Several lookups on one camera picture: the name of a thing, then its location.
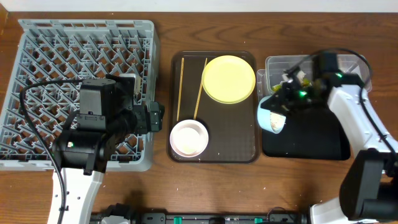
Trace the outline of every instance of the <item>brown tabletop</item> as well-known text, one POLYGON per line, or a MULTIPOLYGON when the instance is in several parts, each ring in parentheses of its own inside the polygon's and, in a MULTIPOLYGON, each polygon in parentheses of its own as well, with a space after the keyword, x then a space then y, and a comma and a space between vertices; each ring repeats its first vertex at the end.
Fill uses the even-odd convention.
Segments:
MULTIPOLYGON (((373 66, 371 102, 398 138, 398 14, 12 12, 5 19, 3 9, 0 18, 0 104, 22 34, 17 19, 148 19, 161 42, 156 100, 167 106, 166 118, 171 59, 181 50, 247 50, 264 68, 270 55, 346 47, 373 66)), ((164 131, 155 135, 150 170, 106 173, 94 212, 115 203, 143 212, 266 213, 275 206, 306 212, 338 196, 353 161, 261 155, 248 165, 179 164, 166 153, 168 126, 165 119, 164 131)), ((46 223, 51 195, 52 172, 0 172, 0 223, 46 223)))

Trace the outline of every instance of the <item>green light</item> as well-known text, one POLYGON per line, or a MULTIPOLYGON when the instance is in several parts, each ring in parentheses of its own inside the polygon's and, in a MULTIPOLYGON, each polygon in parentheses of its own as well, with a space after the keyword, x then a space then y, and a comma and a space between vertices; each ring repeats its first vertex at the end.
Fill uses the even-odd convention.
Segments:
POLYGON ((300 97, 304 97, 307 94, 307 92, 306 91, 299 91, 299 94, 300 94, 300 97))

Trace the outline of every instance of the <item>yellow object inside bin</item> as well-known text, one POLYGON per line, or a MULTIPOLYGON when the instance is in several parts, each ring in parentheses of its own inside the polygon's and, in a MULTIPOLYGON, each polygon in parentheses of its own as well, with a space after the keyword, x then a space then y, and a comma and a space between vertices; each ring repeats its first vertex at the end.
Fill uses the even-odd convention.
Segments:
POLYGON ((202 74, 203 89, 212 99, 232 104, 245 100, 253 92, 256 77, 245 60, 225 55, 209 62, 202 74))

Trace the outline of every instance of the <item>clear plastic container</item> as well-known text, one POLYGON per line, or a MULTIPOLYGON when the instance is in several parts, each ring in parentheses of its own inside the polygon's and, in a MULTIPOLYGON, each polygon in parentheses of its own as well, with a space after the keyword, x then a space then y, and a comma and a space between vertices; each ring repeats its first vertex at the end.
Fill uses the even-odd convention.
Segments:
MULTIPOLYGON (((259 101, 265 97, 274 94, 272 87, 280 84, 284 79, 282 74, 284 71, 293 67, 297 62, 303 59, 306 55, 289 55, 289 56, 270 56, 266 59, 266 69, 257 71, 257 95, 259 101)), ((338 65, 344 73, 357 73, 362 80, 369 77, 369 69, 366 64, 355 55, 338 55, 338 65)), ((312 81, 312 61, 305 61, 300 66, 305 73, 305 78, 312 81)), ((372 90, 372 83, 369 82, 365 89, 372 90)))

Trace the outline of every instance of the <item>white bowl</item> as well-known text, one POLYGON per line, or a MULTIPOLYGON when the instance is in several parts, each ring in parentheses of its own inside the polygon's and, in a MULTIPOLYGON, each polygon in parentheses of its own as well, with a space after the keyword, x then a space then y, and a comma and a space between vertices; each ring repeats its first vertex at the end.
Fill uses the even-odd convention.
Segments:
POLYGON ((185 120, 176 124, 170 133, 170 145, 180 156, 195 157, 207 147, 209 134, 198 121, 185 120))

